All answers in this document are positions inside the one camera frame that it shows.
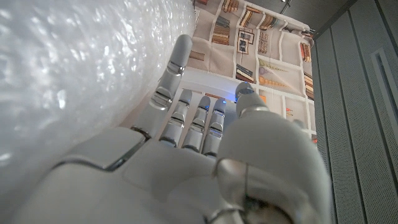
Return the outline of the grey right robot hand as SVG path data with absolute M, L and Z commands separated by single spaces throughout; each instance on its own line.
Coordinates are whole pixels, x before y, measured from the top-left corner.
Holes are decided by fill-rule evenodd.
M 271 112 L 250 84 L 217 151 L 156 140 L 192 47 L 180 35 L 131 129 L 77 145 L 40 180 L 11 223 L 329 223 L 330 179 L 297 123 Z

